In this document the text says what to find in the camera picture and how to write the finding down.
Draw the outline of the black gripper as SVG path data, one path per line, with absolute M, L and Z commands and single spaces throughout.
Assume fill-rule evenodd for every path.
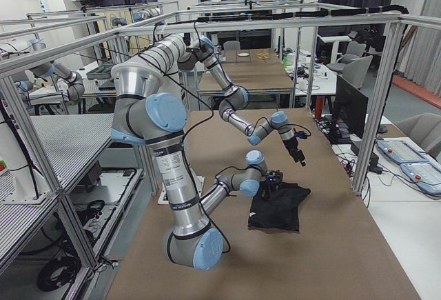
M 271 198 L 271 193 L 276 190 L 276 180 L 268 179 L 260 183 L 261 189 L 261 199 L 264 201 L 269 201 Z
M 301 166 L 306 166 L 305 156 L 302 150 L 298 149 L 298 141 L 294 134 L 283 134 L 282 140 L 290 156 L 296 163 L 300 162 Z

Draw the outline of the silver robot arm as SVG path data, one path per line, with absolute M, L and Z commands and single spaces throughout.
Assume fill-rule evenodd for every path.
M 113 67 L 117 102 L 112 138 L 154 149 L 180 146 L 185 136 L 187 111 L 180 97 L 160 89 L 165 79 L 171 79 L 174 69 L 191 69 L 198 62 L 207 67 L 224 93 L 218 108 L 223 121 L 240 130 L 253 146 L 277 130 L 294 161 L 305 162 L 298 148 L 298 135 L 283 111 L 268 116 L 258 126 L 237 115 L 237 110 L 246 106 L 248 94 L 230 80 L 207 37 L 186 44 L 182 35 L 169 34 Z
M 193 174 L 185 162 L 183 143 L 187 111 L 178 97 L 158 90 L 163 75 L 133 62 L 112 69 L 117 100 L 111 129 L 113 140 L 152 149 L 165 186 L 174 224 L 164 241 L 172 263 L 197 270 L 213 268 L 224 250 L 222 232 L 209 214 L 230 192 L 253 197 L 267 174 L 263 154 L 251 150 L 247 167 L 221 176 L 208 194 L 201 197 Z

